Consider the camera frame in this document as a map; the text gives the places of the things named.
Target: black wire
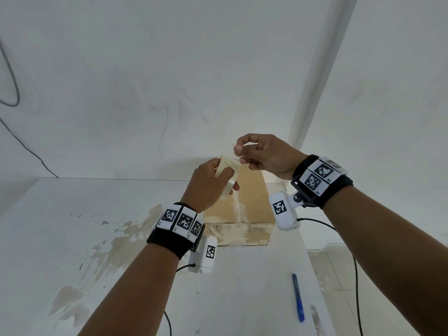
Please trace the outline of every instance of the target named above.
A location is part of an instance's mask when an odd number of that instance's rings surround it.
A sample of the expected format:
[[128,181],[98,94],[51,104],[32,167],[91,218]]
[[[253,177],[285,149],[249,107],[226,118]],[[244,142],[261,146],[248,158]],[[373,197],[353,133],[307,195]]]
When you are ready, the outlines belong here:
[[[329,228],[333,229],[336,231],[336,229],[331,226],[330,224],[321,222],[320,220],[317,219],[311,219],[311,218],[298,218],[297,221],[300,220],[311,220],[313,222],[317,222],[317,223],[321,223],[325,226],[328,226]],[[358,315],[358,326],[359,326],[359,333],[361,334],[361,336],[364,336],[364,334],[362,333],[362,326],[361,326],[361,315],[359,314],[359,295],[358,295],[358,267],[356,265],[356,259],[355,256],[353,256],[353,262],[355,263],[355,287],[356,287],[356,313]]]
[[[176,272],[177,272],[177,271],[181,271],[182,269],[185,269],[186,267],[195,267],[195,266],[196,266],[196,263],[193,263],[193,264],[187,264],[187,265],[181,266],[179,269],[176,270]],[[165,314],[165,317],[167,318],[167,321],[168,321],[168,326],[169,326],[169,336],[172,336],[171,322],[170,322],[170,320],[169,320],[169,318],[168,318],[168,314],[167,314],[166,311],[164,311],[164,314]]]
[[[9,107],[16,107],[20,104],[20,90],[19,90],[19,86],[17,84],[16,81],[16,76],[14,75],[13,69],[11,68],[11,64],[9,63],[8,60],[8,56],[6,55],[6,52],[4,51],[3,48],[3,43],[0,40],[0,51],[3,55],[3,59],[6,62],[6,66],[8,66],[8,70],[9,73],[11,74],[11,78],[13,79],[13,83],[14,83],[14,87],[16,88],[16,96],[17,96],[17,101],[14,104],[10,104],[7,102],[4,102],[0,99],[0,103],[5,105],[5,106],[9,106]],[[34,152],[32,152],[29,148],[27,148],[23,142],[9,129],[8,125],[5,124],[5,122],[2,120],[2,118],[0,118],[0,122],[3,124],[3,126],[8,130],[9,133],[11,133],[11,135],[17,139],[17,141],[25,148],[25,150],[27,150],[28,152],[30,152],[34,157],[36,157],[37,159],[40,160],[40,162],[42,163],[42,165],[48,170],[48,172],[50,172],[52,175],[54,175],[56,178],[59,178],[57,175],[55,175],[53,172],[50,171],[50,169],[47,167],[47,165],[45,165],[45,163],[43,162],[43,160]]]

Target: white table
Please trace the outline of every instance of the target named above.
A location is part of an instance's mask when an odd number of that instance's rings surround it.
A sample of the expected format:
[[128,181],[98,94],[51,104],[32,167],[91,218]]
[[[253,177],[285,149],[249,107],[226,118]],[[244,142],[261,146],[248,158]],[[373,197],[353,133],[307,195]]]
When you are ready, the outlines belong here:
[[[177,201],[186,185],[40,179],[0,220],[2,334],[76,335],[144,245],[161,212],[158,205]],[[268,184],[268,190],[281,186]],[[150,210],[152,219],[142,224]],[[186,256],[180,265],[187,261]],[[292,272],[298,276],[303,323]],[[61,293],[65,297],[53,307]],[[318,336],[334,336],[299,230],[275,228],[268,246],[218,248],[211,274],[178,272],[166,311],[174,335],[315,336],[311,305],[323,329]],[[62,309],[51,315],[52,308]],[[158,335],[169,335],[165,318]]]

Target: person's left forearm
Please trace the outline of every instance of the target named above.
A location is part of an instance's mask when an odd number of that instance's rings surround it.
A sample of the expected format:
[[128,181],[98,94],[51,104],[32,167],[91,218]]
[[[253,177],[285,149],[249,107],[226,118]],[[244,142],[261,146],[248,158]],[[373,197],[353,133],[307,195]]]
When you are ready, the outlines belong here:
[[79,336],[145,335],[159,329],[178,257],[146,245],[89,318]]

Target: floor tile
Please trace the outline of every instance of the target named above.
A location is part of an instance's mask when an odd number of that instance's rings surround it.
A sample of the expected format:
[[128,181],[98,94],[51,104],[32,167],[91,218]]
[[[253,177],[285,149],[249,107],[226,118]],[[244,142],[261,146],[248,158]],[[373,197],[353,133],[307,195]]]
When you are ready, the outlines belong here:
[[322,293],[337,336],[359,336],[359,329],[345,298],[344,291]]
[[[355,291],[343,291],[343,293],[353,315],[357,316]],[[378,289],[360,290],[359,312],[364,336],[418,336],[418,333]]]
[[[355,266],[353,256],[345,245],[331,245],[326,248],[328,258],[343,290],[355,290]],[[359,288],[376,289],[375,284],[358,264]]]
[[308,251],[308,256],[321,290],[341,290],[342,288],[327,253],[324,250]]

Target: cardboard box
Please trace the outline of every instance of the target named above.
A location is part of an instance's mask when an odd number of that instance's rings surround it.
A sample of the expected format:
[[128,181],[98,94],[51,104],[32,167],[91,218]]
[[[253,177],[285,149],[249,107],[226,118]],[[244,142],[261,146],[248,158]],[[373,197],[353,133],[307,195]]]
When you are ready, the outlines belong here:
[[204,212],[204,233],[215,236],[218,245],[267,245],[276,220],[263,175],[242,165],[237,181],[238,192]]

